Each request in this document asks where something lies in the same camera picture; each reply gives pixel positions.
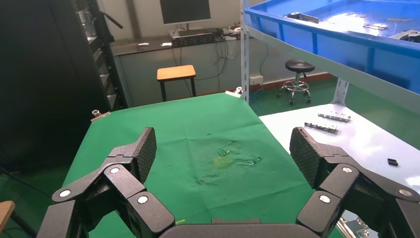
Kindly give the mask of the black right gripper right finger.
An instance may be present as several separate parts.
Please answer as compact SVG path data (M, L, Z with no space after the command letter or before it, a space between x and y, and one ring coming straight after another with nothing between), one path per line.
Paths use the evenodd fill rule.
M362 167L342 148L292 130L290 154L314 193L296 222L321 238L344 211L358 215L381 238L420 235L420 196L411 188Z

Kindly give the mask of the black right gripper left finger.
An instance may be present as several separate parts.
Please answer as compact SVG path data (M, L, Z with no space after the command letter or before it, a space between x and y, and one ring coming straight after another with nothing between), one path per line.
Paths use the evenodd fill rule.
M175 225L174 215L145 181L156 157L155 130L115 147L98 169L58 189L38 231L40 238L87 238L101 219L116 212L137 238L157 238Z

